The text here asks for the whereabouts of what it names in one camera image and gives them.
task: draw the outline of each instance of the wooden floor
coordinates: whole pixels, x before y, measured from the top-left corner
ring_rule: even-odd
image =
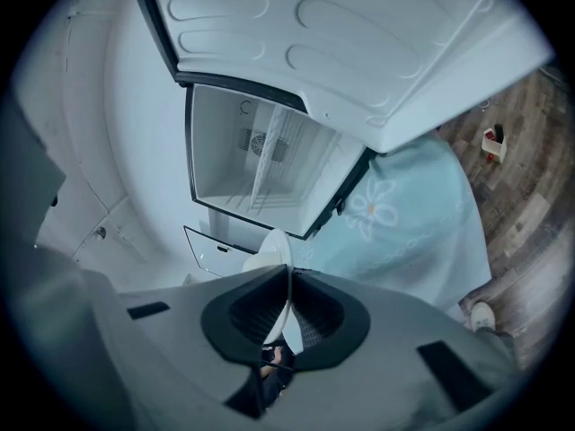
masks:
[[[572,119],[568,94],[537,71],[439,130],[471,182],[492,274],[460,305],[466,314],[479,300],[491,305],[522,368],[544,354],[571,290]],[[503,164],[481,151],[483,130],[496,123],[508,145]]]

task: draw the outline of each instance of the white wall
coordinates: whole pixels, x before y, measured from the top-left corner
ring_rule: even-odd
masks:
[[[103,78],[118,3],[60,0],[13,72],[18,102],[66,175],[37,242],[105,273],[119,290],[177,286],[190,270],[148,233],[111,151]],[[100,226],[102,242],[93,234]]]
[[[176,84],[154,44],[136,0],[120,0],[106,64],[106,116],[114,158],[127,192],[155,238],[198,268],[183,226],[258,250],[268,230],[194,203],[184,135],[185,90]]]

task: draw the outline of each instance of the freezer compartment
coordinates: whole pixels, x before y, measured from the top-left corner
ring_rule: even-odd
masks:
[[[304,237],[365,147],[304,113],[206,85],[191,97],[195,199]]]
[[[186,225],[183,226],[183,231],[198,266],[219,277],[242,273],[244,262],[255,254],[255,251],[217,241]]]

